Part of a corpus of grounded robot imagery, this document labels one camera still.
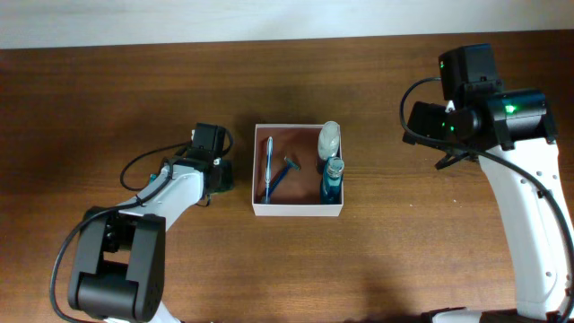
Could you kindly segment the blue white toothbrush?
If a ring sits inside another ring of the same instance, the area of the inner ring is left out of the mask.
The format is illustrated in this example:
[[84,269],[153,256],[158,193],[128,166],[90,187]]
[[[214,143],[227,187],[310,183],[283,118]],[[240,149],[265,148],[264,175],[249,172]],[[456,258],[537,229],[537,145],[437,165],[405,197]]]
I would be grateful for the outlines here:
[[265,195],[262,200],[264,204],[270,203],[273,149],[274,149],[274,139],[271,136],[269,136],[266,142]]

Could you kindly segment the blue disposable razor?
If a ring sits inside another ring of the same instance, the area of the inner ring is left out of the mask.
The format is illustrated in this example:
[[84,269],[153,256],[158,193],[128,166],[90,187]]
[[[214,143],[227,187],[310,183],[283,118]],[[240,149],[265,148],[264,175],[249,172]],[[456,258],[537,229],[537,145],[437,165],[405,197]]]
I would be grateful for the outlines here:
[[286,165],[282,169],[282,171],[279,173],[279,175],[277,176],[275,181],[271,184],[270,188],[268,189],[268,193],[267,193],[268,197],[271,197],[273,192],[277,189],[279,184],[286,177],[286,175],[289,173],[290,170],[296,170],[296,171],[300,170],[300,165],[297,162],[293,161],[292,159],[290,159],[288,157],[284,157],[283,159],[284,159]]

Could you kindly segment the white spray bottle blue base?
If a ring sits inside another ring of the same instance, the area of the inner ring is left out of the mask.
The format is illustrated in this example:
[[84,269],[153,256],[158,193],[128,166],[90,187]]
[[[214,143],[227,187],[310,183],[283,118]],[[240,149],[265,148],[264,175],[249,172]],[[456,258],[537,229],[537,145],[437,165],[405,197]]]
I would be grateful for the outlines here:
[[317,140],[317,172],[322,174],[329,158],[338,154],[340,146],[340,125],[327,121],[321,128]]

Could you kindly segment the teal mouthwash bottle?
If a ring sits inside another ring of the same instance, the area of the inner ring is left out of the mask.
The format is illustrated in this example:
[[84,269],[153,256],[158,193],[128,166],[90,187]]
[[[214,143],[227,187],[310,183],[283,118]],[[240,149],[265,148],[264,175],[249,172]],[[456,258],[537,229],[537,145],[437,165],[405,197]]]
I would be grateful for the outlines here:
[[327,160],[320,187],[320,201],[324,205],[335,205],[340,202],[343,184],[344,161],[340,157]]

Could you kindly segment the green white soap packet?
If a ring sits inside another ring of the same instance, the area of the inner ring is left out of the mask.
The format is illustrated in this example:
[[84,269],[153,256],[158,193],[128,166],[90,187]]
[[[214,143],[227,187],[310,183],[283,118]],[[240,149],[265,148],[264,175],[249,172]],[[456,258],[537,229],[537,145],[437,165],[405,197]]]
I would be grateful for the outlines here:
[[214,195],[223,194],[223,193],[232,191],[233,189],[234,189],[234,186],[233,186],[233,185],[231,185],[231,186],[224,186],[224,187],[218,187],[218,188],[216,188],[216,189],[213,191],[212,194],[214,194]]

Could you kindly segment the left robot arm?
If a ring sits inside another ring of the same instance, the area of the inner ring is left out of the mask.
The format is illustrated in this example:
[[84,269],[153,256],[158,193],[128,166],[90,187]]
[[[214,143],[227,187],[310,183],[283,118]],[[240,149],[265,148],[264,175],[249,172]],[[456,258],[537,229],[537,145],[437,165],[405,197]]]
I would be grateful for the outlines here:
[[233,188],[225,127],[199,123],[173,145],[154,179],[113,207],[89,209],[66,237],[77,240],[67,301],[104,322],[174,322],[162,300],[166,233],[191,206]]

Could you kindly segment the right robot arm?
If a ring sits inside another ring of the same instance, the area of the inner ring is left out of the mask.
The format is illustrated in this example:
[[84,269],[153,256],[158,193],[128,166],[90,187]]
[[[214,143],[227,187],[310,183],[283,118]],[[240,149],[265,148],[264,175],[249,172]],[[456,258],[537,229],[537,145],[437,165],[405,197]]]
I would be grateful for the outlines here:
[[399,115],[404,142],[444,152],[435,167],[477,162],[500,211],[516,287],[510,310],[432,310],[425,322],[571,322],[573,224],[559,172],[557,128],[537,89],[507,91],[491,45],[438,58],[445,105],[417,101]]

